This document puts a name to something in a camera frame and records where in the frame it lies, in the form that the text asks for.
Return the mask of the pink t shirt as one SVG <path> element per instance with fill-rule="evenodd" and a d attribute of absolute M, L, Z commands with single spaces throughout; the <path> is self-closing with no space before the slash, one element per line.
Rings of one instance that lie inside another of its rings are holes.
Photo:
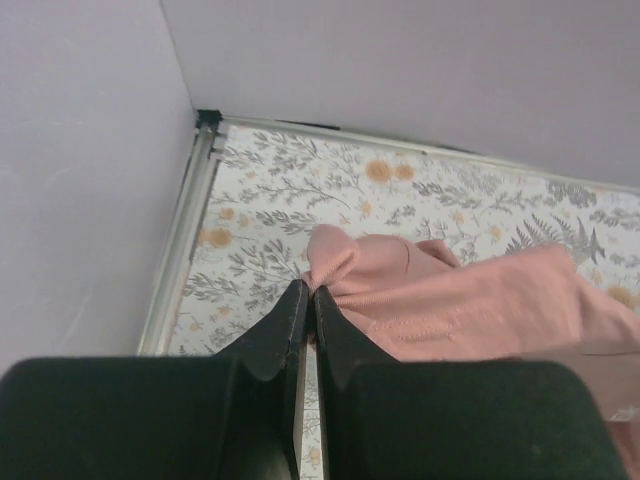
<path fill-rule="evenodd" d="M 342 314 L 398 360 L 566 365 L 590 389 L 638 477 L 639 316 L 580 276 L 563 246 L 464 266 L 440 240 L 354 239 L 320 225 L 307 257 L 308 287 L 326 287 Z"/>

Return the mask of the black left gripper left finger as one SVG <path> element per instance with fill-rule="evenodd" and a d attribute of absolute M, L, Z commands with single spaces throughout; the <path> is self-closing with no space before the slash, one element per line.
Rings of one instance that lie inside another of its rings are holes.
<path fill-rule="evenodd" d="M 210 356 L 34 358 L 1 380 L 5 479 L 296 479 L 308 290 Z"/>

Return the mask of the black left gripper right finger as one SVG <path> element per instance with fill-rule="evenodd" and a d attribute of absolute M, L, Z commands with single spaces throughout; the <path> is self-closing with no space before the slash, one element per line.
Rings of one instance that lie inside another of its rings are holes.
<path fill-rule="evenodd" d="M 621 479 L 586 386 L 546 361 L 400 362 L 313 297 L 328 479 Z"/>

